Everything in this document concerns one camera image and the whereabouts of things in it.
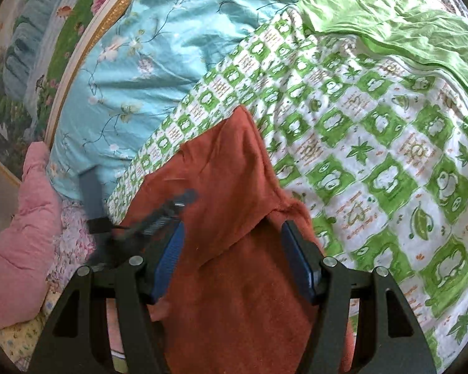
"green and white checkered quilt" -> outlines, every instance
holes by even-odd
[[[314,33],[289,8],[209,71],[141,149],[108,207],[245,105],[328,255],[390,269],[439,372],[468,340],[468,93],[441,68]],[[351,302],[357,322],[358,303]]]

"landscape painting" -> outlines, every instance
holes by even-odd
[[[43,140],[68,61],[106,0],[4,0],[0,7],[0,161],[18,178]]]

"green blanket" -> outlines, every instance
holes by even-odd
[[[152,135],[109,199],[115,221],[144,175],[240,104],[327,254],[390,269],[441,372],[468,340],[468,21],[422,0],[290,7]]]

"blue gripper pad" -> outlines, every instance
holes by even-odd
[[[177,266],[178,258],[182,252],[184,236],[185,229],[183,222],[180,222],[175,232],[173,232],[154,272],[154,286],[151,292],[154,302],[160,299],[168,289],[173,272]]]
[[[314,273],[295,238],[293,229],[296,229],[299,234],[294,222],[286,221],[283,223],[281,228],[282,248],[285,251],[288,263],[290,264],[298,292],[300,292],[308,302],[314,304],[316,298],[314,290]]]

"lime green cloth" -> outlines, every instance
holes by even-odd
[[[451,72],[468,89],[468,20],[424,0],[301,0],[319,33],[356,34],[375,53],[401,55]]]

